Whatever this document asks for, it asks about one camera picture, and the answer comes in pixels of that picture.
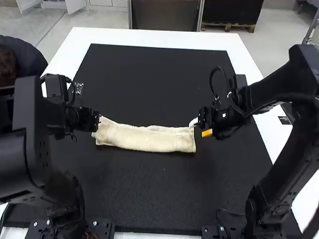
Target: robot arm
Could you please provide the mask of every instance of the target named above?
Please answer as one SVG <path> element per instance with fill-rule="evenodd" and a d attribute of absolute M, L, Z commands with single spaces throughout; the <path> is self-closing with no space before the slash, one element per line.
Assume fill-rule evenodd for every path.
<path fill-rule="evenodd" d="M 275 105 L 292 102 L 295 116 L 292 133 L 268 174 L 255 185 L 246 202 L 246 238 L 281 238 L 282 222 L 292 203 L 319 168 L 319 54 L 314 46 L 295 45 L 289 62 L 250 86 L 242 76 L 226 82 L 229 107 L 213 106 L 199 111 L 197 125 L 212 129 L 217 139 L 226 139 L 234 129 L 247 124 L 252 115 Z M 214 98 L 219 99 L 212 90 Z"/>
<path fill-rule="evenodd" d="M 99 112 L 72 105 L 66 77 L 49 75 L 43 81 L 47 98 L 37 76 L 0 89 L 0 158 L 5 159 L 0 160 L 0 203 L 44 207 L 54 229 L 65 239 L 77 239 L 86 229 L 82 187 L 69 172 L 53 166 L 49 136 L 94 132 Z"/>

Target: wooden pallet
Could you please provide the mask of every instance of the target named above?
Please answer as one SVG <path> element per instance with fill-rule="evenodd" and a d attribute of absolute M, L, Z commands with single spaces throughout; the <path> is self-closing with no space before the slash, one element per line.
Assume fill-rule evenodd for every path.
<path fill-rule="evenodd" d="M 249 33 L 254 33 L 255 32 L 255 27 L 256 24 L 238 24 L 238 23 L 207 23 L 207 22 L 202 22 L 201 24 L 201 31 L 205 31 L 207 26 L 224 26 L 225 27 L 225 32 L 230 32 L 230 29 L 232 26 L 240 26 L 244 27 L 247 29 Z"/>

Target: towel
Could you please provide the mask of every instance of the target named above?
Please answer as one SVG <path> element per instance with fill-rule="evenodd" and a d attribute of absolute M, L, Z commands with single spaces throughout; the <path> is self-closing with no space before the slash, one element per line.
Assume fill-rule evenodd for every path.
<path fill-rule="evenodd" d="M 96 145 L 147 152 L 196 152 L 194 128 L 189 127 L 136 127 L 100 116 L 99 128 L 92 137 Z"/>

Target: person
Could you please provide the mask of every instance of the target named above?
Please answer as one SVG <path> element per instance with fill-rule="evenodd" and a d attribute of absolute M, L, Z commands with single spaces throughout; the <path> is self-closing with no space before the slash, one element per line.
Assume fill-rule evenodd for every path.
<path fill-rule="evenodd" d="M 0 87 L 14 85 L 16 78 L 40 77 L 47 65 L 42 53 L 30 43 L 0 35 Z"/>

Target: metal bracket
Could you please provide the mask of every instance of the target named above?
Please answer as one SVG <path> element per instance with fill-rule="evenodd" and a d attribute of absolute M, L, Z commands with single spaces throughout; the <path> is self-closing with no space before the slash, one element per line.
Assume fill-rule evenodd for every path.
<path fill-rule="evenodd" d="M 110 219 L 87 219 L 87 232 L 95 234 L 99 239 L 114 239 L 115 225 Z M 25 239 L 52 239 L 53 229 L 50 220 L 35 220 L 31 222 Z M 62 234 L 57 234 L 55 239 L 63 239 Z"/>
<path fill-rule="evenodd" d="M 237 239 L 241 234 L 241 228 L 229 227 L 227 231 L 227 229 L 221 225 L 203 226 L 201 229 L 202 239 Z"/>

